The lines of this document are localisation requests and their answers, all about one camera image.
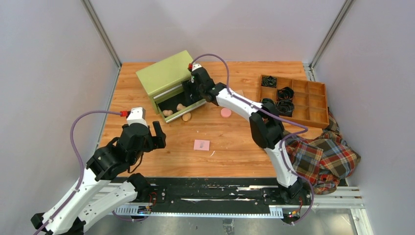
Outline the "beige makeup sponge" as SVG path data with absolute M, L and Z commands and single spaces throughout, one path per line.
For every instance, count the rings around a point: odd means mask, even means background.
M 169 116 L 173 115 L 173 111 L 172 111 L 172 110 L 163 110 L 163 111 L 162 111 L 162 114 L 163 114 L 165 117 L 169 117 Z
M 182 115 L 182 120 L 183 120 L 184 122 L 188 122 L 188 121 L 190 121 L 190 120 L 191 120 L 191 118 L 192 118 L 192 114 L 191 114 L 191 113 L 185 113 L 185 114 L 183 114 L 183 115 Z
M 181 111 L 181 110 L 183 110 L 183 109 L 185 109 L 186 108 L 186 106 L 184 106 L 183 104 L 181 104 L 181 103 L 179 103 L 178 105 L 177 105 L 177 107 L 176 107 L 176 109 L 177 109 L 177 111 Z

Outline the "beige makeup sponge front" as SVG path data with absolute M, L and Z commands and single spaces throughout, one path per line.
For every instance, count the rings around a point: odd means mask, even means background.
M 173 111 L 172 111 L 172 110 L 163 110 L 163 111 L 162 111 L 162 114 L 163 114 L 165 117 L 169 117 L 169 116 L 173 115 Z

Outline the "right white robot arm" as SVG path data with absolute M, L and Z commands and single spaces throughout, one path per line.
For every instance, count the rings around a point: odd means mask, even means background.
M 277 173 L 281 200 L 286 204 L 298 200 L 302 182 L 286 151 L 283 141 L 284 126 L 275 105 L 271 102 L 251 101 L 237 94 L 224 83 L 215 83 L 200 64 L 189 64 L 188 70 L 192 95 L 198 95 L 207 102 L 227 108 L 246 119 L 250 124 L 253 141 L 264 149 Z

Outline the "pink square card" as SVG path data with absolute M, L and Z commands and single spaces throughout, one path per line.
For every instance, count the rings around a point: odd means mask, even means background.
M 194 150 L 209 151 L 210 141 L 208 140 L 195 140 L 193 145 Z

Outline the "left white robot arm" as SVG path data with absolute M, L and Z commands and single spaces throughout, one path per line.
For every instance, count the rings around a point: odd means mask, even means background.
M 102 198 L 92 198 L 118 174 L 127 171 L 143 154 L 166 147 L 166 134 L 158 121 L 149 126 L 134 122 L 122 126 L 120 137 L 98 148 L 87 161 L 83 175 L 74 187 L 47 212 L 36 213 L 31 223 L 36 232 L 47 235 L 82 235 L 94 223 L 131 201 L 145 202 L 151 194 L 150 183 L 140 173 L 131 174 L 120 186 Z

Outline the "green metal drawer cabinet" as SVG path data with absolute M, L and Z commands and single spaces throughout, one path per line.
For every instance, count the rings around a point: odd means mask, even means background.
M 136 76 L 146 91 L 155 113 L 161 115 L 166 123 L 206 104 L 197 93 L 196 86 L 196 102 L 189 104 L 185 99 L 182 82 L 191 80 L 188 65 L 192 61 L 191 55 L 184 50 L 136 71 Z M 176 107 L 179 103 L 186 108 L 177 111 Z M 173 115 L 165 117 L 162 114 L 163 110 L 172 110 Z

